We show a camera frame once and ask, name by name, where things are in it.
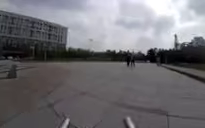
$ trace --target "building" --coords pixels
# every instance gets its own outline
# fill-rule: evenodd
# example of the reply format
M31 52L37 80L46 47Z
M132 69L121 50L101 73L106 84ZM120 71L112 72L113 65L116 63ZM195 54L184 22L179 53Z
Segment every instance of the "building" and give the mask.
M0 11L0 55L65 48L68 28L37 18Z
M193 47L205 46L205 39L201 36L194 37L194 39L192 39L192 41L191 41L191 45Z

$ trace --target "road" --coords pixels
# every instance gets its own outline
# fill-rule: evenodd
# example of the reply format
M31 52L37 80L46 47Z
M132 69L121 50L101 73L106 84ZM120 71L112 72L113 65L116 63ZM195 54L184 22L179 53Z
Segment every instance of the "road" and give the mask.
M19 72L17 80L0 80L3 128L49 128L63 116L78 127L124 128L130 116L137 128L205 128L205 84L162 67L30 65L35 68Z

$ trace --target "pedestrian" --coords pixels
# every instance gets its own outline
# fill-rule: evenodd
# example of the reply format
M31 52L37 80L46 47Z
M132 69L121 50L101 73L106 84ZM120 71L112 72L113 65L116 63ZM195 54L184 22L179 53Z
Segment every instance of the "pedestrian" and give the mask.
M135 67L135 56L134 56L134 54L131 55L131 67Z
M130 61L131 61L131 55L130 54L127 54L126 56L126 62L127 62L127 66L129 67L130 65Z

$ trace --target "pole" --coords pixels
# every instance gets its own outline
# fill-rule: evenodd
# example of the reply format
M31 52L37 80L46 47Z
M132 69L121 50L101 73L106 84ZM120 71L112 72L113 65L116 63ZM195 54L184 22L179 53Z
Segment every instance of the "pole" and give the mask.
M44 61L46 61L47 60L47 50L45 49L44 50Z

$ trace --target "multi-story building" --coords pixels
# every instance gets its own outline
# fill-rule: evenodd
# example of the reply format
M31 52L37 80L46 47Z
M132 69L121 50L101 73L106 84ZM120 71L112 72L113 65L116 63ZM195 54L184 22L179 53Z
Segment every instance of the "multi-story building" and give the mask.
M67 32L67 27L55 23L0 11L0 54L65 48Z

